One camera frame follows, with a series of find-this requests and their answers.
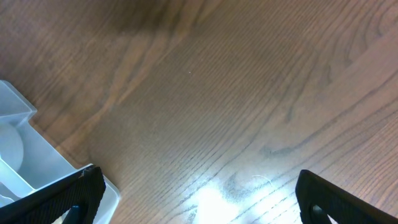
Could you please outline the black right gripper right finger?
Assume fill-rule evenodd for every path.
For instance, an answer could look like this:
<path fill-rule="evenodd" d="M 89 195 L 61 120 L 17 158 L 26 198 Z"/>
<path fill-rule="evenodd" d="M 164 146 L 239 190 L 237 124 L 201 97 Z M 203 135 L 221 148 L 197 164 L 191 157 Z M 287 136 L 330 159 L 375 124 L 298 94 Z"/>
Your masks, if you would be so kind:
<path fill-rule="evenodd" d="M 301 170 L 295 194 L 304 224 L 393 223 L 397 218 L 373 207 L 309 170 Z"/>

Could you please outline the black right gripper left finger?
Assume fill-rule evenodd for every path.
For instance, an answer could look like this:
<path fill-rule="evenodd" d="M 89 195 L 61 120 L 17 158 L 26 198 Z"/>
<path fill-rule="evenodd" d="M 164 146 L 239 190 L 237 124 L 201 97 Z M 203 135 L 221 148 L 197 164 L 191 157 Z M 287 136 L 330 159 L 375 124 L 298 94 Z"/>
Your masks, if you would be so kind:
<path fill-rule="evenodd" d="M 90 165 L 1 208 L 1 223 L 94 222 L 106 190 L 101 168 Z"/>

